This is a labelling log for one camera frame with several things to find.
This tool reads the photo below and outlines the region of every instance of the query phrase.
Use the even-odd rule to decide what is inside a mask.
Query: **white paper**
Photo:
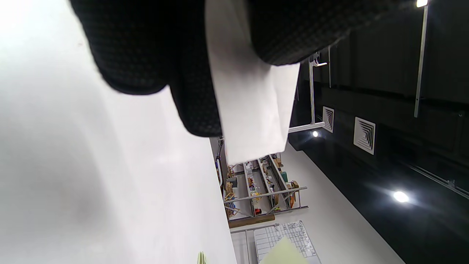
[[[207,49],[227,163],[282,152],[300,64],[271,66],[250,40],[246,2],[207,0]]]

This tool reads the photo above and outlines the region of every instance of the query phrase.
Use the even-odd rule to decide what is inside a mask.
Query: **yellow paper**
[[[260,264],[308,264],[308,262],[290,239],[284,236],[262,259]]]

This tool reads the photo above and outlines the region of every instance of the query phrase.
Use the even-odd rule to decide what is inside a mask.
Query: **white wall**
[[[301,191],[301,202],[302,206],[308,205],[309,208],[276,215],[275,222],[302,220],[322,264],[403,264],[401,258],[304,152],[296,152],[287,144],[281,158],[282,169],[287,172],[288,179],[308,187]],[[232,239],[238,264],[247,264],[244,233],[233,234]],[[249,243],[251,264],[254,264],[256,250],[252,232]]]
[[[235,263],[209,140],[168,88],[106,85],[66,0],[4,1],[0,36],[0,263]]]

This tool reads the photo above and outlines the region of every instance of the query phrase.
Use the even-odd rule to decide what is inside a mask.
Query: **metal pole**
[[[311,124],[314,124],[314,81],[313,81],[313,66],[308,59],[309,71],[310,71],[310,100],[311,100]]]
[[[420,58],[418,61],[417,91],[415,94],[414,117],[418,117],[420,108],[420,93],[422,86],[422,73],[424,70],[425,39],[427,37],[428,6],[424,7],[424,20],[422,22],[422,39],[420,41]]]
[[[332,87],[332,83],[331,83],[331,45],[329,45],[327,47],[327,55],[329,56],[329,88]]]
[[[244,230],[244,235],[246,236],[246,249],[248,250],[248,264],[251,264],[251,258],[249,256],[249,244],[248,244],[248,231]]]
[[[320,128],[324,127],[325,123],[324,122],[317,122],[315,124],[304,124],[296,127],[290,127],[288,130],[288,133],[294,133],[294,132],[299,132],[299,131],[304,131],[304,130],[310,130],[310,129],[315,129],[315,128]]]
[[[244,231],[252,231],[260,228],[266,228],[266,227],[271,227],[271,226],[279,226],[279,224],[275,223],[273,225],[265,225],[265,226],[259,226],[259,227],[254,227],[254,228],[248,228],[248,229],[242,229],[242,230],[236,230],[236,231],[230,231],[231,234],[236,234],[236,233],[241,233]]]
[[[233,200],[226,200],[224,203],[229,203],[229,202],[237,202],[237,201],[243,201],[243,200],[249,200],[249,199],[255,199],[259,197],[264,197],[264,196],[270,196],[273,194],[284,194],[284,193],[289,193],[289,192],[296,192],[296,191],[301,191],[304,189],[308,189],[308,187],[300,187],[300,188],[295,188],[295,189],[288,189],[284,191],[278,191],[278,192],[273,192],[273,193],[267,193],[267,194],[261,194],[261,195],[256,195],[253,197],[243,197],[243,198],[238,198],[238,199],[233,199]]]

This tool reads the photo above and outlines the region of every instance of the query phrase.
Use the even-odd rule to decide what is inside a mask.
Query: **grid chart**
[[[254,230],[258,262],[261,262],[262,258],[266,256],[284,236],[290,239],[303,257],[306,258],[308,263],[321,264],[302,221],[288,224],[275,224],[274,226]]]

